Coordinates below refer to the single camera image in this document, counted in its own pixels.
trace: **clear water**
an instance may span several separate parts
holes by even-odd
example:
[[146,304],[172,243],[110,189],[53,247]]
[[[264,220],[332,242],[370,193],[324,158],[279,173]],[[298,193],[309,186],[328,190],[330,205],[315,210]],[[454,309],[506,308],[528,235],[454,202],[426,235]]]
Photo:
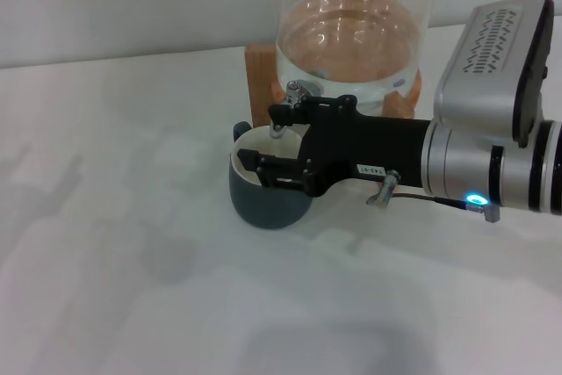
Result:
[[418,29],[396,0],[306,0],[277,41],[277,76],[313,81],[325,97],[353,94],[359,111],[379,115],[385,95],[414,85]]

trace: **white tabletop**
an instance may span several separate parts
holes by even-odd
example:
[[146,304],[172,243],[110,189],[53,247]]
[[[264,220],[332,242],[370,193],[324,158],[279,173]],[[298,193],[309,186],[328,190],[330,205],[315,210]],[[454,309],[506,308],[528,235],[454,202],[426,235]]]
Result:
[[[418,117],[462,31],[430,30]],[[544,86],[562,119],[562,21]],[[0,72],[0,373],[562,373],[562,220],[228,196],[241,48]]]

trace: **wooden stand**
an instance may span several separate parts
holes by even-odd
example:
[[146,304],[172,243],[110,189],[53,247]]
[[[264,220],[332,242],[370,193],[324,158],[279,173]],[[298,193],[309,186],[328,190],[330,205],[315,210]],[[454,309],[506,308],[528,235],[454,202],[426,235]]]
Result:
[[[246,47],[246,73],[248,75],[249,101],[254,127],[268,126],[271,122],[268,109],[285,100],[285,92],[277,79],[275,46],[252,45]],[[385,97],[383,116],[413,119],[414,109],[422,93],[422,75],[418,71],[414,87],[406,98],[395,91]]]

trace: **dark gray mug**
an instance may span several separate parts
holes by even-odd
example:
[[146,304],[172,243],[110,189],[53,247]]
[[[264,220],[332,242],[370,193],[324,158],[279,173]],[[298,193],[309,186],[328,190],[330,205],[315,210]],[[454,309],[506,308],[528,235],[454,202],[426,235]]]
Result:
[[256,173],[246,171],[238,158],[241,149],[254,149],[280,158],[297,158],[302,138],[288,130],[283,138],[270,137],[268,126],[252,127],[241,122],[234,127],[234,148],[230,155],[230,198],[238,214],[255,227],[275,230],[299,221],[312,198],[299,191],[263,188]]

